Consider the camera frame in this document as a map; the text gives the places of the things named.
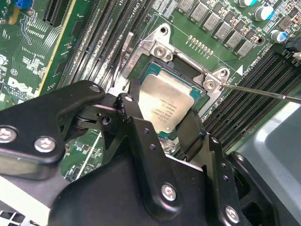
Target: ram slot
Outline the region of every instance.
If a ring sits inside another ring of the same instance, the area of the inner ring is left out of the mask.
[[[116,27],[116,24],[119,21],[127,2],[128,1],[122,1],[122,3],[120,3],[118,6],[114,7],[114,13],[113,10],[110,11],[110,13],[106,15],[106,18],[99,26],[99,29],[97,30],[96,35],[89,46],[89,53],[91,53],[89,60],[85,67],[83,67],[83,71],[79,72],[79,78],[81,80],[87,80],[89,78],[89,75],[94,69],[105,44],[108,42],[112,32],[114,31],[114,28]]]
[[[141,14],[146,2],[147,0],[133,1],[134,4],[129,11],[130,16],[126,17],[124,21],[119,23],[116,32],[112,36],[113,38],[107,44],[104,53],[101,55],[100,61],[102,67],[96,72],[96,74],[91,75],[91,81],[100,83],[100,86],[104,88],[107,86],[111,76],[111,74],[108,74],[108,70],[114,60],[116,60],[117,55],[120,53],[120,50],[127,38],[127,34],[132,30],[133,25]]]
[[[63,71],[62,78],[58,84],[58,88],[69,85],[73,82],[76,72],[85,55],[85,51],[95,33],[97,25],[104,16],[105,10],[109,5],[110,0],[95,0],[93,7],[89,13],[89,18],[85,22],[76,47],[69,58],[68,63]]]
[[[295,78],[289,85],[285,84],[283,87],[286,88],[283,90],[283,94],[287,95],[300,82],[301,82],[301,77],[299,76]],[[280,102],[280,100],[272,99],[269,97],[266,97],[266,99],[267,100],[265,101],[265,104],[262,105],[262,108],[258,110],[258,113],[255,114],[255,117],[248,118],[248,121],[245,123],[243,130],[241,130],[237,134],[232,135],[231,137],[228,137],[227,140],[223,141],[224,143],[223,149],[225,151],[229,150],[238,140],[240,140],[243,136],[245,136],[250,129],[254,128],[254,126]]]
[[[274,80],[275,75],[279,74],[285,68],[285,66],[285,61],[279,60],[277,66],[273,67],[272,70],[267,75],[265,75],[262,80],[258,80],[258,83],[253,84],[253,89],[265,90],[266,86]],[[214,127],[214,130],[212,129],[209,132],[214,133],[216,136],[219,136],[228,127],[228,124],[235,120],[237,115],[239,115],[247,108],[248,103],[250,103],[253,100],[252,97],[254,98],[255,96],[256,95],[243,92],[241,101],[237,101],[232,106],[232,112],[227,115],[223,115],[223,117],[219,119],[219,124]]]
[[[266,55],[266,59],[259,62],[251,72],[245,76],[239,83],[240,86],[251,88],[252,85],[262,77],[262,75],[271,67],[271,65],[278,59],[278,55],[270,52]],[[220,104],[218,109],[213,111],[212,115],[204,122],[205,128],[209,131],[219,123],[221,117],[231,110],[233,105],[243,96],[243,92],[232,90],[224,101]]]

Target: green circuit board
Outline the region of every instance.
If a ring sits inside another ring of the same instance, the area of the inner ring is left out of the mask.
[[[60,25],[53,26],[45,21],[45,14],[48,4],[55,1],[34,1],[28,9],[16,9],[15,2],[0,2],[0,110],[83,79],[107,89],[110,70],[127,33],[132,31],[135,36],[125,54],[121,75],[140,41],[163,23],[171,27],[171,45],[210,72],[228,68],[228,83],[239,84],[275,44],[269,38],[271,31],[278,29],[295,37],[299,35],[301,19],[301,3],[294,0],[258,0],[245,8],[237,0],[188,0],[192,4],[184,11],[180,7],[182,0],[70,0]],[[228,24],[231,32],[239,33],[252,45],[245,56],[239,47],[227,47],[226,41],[217,39],[216,30],[204,29],[207,17],[200,22],[192,19],[200,4],[207,8],[208,15],[216,14],[220,24]],[[274,15],[269,21],[256,21],[253,13],[263,5],[272,6]],[[228,20],[230,12],[234,16]],[[142,55],[129,78],[141,78],[150,58]],[[75,61],[78,68],[67,70]],[[128,81],[120,80],[119,85],[126,89]],[[228,94],[228,90],[223,91],[219,100]],[[203,120],[218,108],[219,100],[202,115]],[[68,180],[73,181],[102,164],[103,141],[98,135],[99,132],[90,131],[67,145],[61,172]]]

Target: motherboard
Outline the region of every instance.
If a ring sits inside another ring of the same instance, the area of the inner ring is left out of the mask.
[[[176,126],[191,108],[226,152],[301,89],[300,0],[3,0],[0,110],[80,80],[109,91],[141,84],[139,106],[167,154],[185,159]],[[66,145],[69,181],[103,165],[101,132]]]

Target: black plastic arm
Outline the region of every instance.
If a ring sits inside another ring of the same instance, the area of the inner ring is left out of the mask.
[[[53,176],[65,154],[64,140],[74,115],[104,96],[99,86],[81,81],[1,111],[0,129],[9,128],[16,137],[0,142],[0,174],[38,180]],[[39,138],[48,139],[45,145],[54,142],[54,149],[37,150]]]

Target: white printed label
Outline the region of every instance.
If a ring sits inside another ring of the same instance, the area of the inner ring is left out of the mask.
[[[0,93],[0,101],[4,102],[5,99],[5,94],[4,93]]]

